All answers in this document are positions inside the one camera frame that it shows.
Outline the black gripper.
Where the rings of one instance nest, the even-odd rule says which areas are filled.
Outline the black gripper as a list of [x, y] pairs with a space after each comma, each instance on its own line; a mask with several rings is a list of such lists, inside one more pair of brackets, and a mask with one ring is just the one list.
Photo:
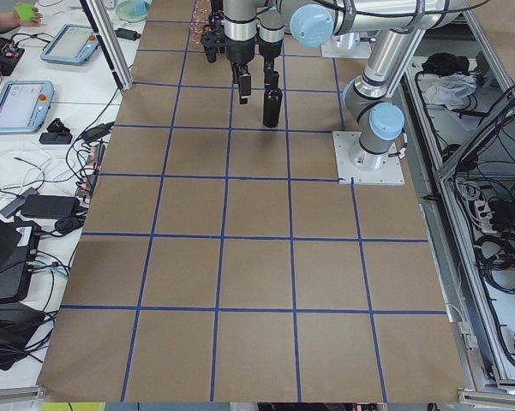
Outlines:
[[239, 104], [246, 104], [251, 95], [251, 73], [247, 65], [255, 57], [256, 37], [239, 41], [225, 37], [222, 23], [203, 27], [201, 44], [209, 63], [217, 61], [218, 54], [225, 54], [231, 63], [232, 82], [237, 85]]
[[278, 71], [274, 59], [281, 53], [284, 39], [284, 18], [277, 10], [268, 10], [259, 17], [259, 53], [264, 57], [265, 88], [278, 87]]

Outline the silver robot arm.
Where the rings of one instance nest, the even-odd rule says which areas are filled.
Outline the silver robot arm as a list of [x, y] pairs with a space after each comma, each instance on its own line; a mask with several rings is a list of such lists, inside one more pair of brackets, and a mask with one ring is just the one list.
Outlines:
[[402, 134], [404, 115], [386, 101], [395, 75], [404, 71], [423, 34], [462, 13], [466, 1], [275, 1], [273, 10], [290, 34], [308, 48], [323, 45], [335, 34], [378, 31], [362, 73], [344, 90], [344, 103], [362, 133], [349, 149], [359, 169], [377, 171]]
[[252, 92], [249, 63], [256, 54], [264, 59], [264, 84], [272, 84], [283, 40], [284, 19], [273, 1], [213, 1], [201, 35], [208, 62], [215, 63], [219, 54], [230, 62], [240, 104], [246, 104]]

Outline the person hand at desk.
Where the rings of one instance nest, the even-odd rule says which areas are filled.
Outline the person hand at desk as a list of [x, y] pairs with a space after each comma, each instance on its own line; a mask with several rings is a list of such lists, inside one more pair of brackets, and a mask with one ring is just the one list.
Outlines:
[[34, 27], [38, 26], [42, 19], [42, 14], [31, 4], [20, 3], [11, 12], [13, 27]]

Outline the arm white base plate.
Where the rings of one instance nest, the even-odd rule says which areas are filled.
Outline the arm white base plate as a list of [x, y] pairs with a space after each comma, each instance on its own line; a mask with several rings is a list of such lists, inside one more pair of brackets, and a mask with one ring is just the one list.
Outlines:
[[366, 152], [360, 144], [360, 132], [332, 133], [338, 182], [345, 185], [403, 186], [404, 174], [397, 150], [391, 144], [382, 154]]
[[320, 47], [320, 54], [326, 58], [350, 58], [367, 60], [371, 54], [371, 45], [376, 37], [367, 33], [347, 33], [332, 36]]

